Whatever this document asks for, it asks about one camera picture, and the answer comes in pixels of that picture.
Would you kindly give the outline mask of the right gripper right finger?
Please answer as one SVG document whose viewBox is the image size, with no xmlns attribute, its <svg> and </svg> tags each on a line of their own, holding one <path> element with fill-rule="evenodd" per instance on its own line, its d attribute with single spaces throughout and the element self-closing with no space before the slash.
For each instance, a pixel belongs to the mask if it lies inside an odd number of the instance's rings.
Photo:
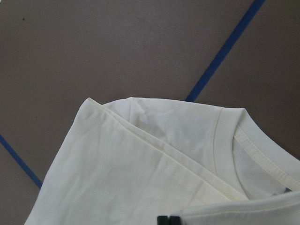
<svg viewBox="0 0 300 225">
<path fill-rule="evenodd" d="M 179 216 L 170 216 L 169 225 L 181 225 L 181 218 Z"/>
</svg>

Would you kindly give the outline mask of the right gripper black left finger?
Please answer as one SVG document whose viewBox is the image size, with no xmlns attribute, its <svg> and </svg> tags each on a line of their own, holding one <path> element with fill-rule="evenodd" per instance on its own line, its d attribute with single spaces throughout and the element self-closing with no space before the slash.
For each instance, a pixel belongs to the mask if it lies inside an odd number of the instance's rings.
<svg viewBox="0 0 300 225">
<path fill-rule="evenodd" d="M 158 216 L 157 217 L 157 225 L 169 225 L 169 217 L 168 216 Z"/>
</svg>

